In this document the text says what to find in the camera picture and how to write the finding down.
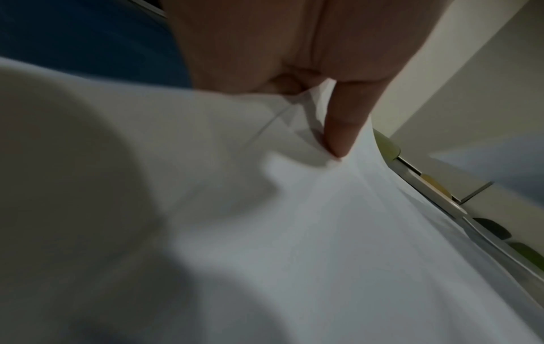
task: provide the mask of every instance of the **hand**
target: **hand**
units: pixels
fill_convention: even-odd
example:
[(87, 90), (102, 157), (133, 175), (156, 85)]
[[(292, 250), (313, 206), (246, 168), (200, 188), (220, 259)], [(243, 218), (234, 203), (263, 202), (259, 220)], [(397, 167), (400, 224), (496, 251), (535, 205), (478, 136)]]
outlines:
[(449, 0), (162, 0), (195, 88), (297, 94), (337, 80), (325, 141), (345, 156)]

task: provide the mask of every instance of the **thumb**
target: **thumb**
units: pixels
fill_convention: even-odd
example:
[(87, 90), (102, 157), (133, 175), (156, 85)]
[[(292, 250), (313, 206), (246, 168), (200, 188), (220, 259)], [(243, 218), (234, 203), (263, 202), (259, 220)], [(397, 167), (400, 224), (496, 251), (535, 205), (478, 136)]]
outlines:
[(325, 142), (337, 157), (346, 156), (370, 111), (393, 78), (375, 82), (338, 82), (325, 117)]

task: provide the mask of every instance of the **blue surface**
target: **blue surface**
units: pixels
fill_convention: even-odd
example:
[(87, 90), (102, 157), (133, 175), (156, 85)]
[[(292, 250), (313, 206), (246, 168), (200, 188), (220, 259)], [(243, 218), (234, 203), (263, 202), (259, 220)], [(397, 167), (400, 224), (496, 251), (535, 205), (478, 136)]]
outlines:
[(0, 56), (80, 75), (190, 87), (167, 25), (119, 0), (0, 0)]

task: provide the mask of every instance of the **white fabric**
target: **white fabric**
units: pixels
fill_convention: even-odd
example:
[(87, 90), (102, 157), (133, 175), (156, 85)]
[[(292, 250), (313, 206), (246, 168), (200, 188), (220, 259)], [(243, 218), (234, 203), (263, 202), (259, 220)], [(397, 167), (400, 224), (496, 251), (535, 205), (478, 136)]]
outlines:
[(0, 62), (0, 342), (542, 342), (540, 307), (370, 123), (343, 161), (321, 148), (325, 86), (228, 97)]

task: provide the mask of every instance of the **white cloth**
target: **white cloth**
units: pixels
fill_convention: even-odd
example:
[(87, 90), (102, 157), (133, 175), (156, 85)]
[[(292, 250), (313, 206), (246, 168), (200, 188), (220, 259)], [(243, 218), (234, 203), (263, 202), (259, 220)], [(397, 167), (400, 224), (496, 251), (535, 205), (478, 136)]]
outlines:
[(370, 123), (343, 161), (321, 148), (330, 88), (0, 62), (0, 342), (542, 342), (540, 307), (387, 168)]

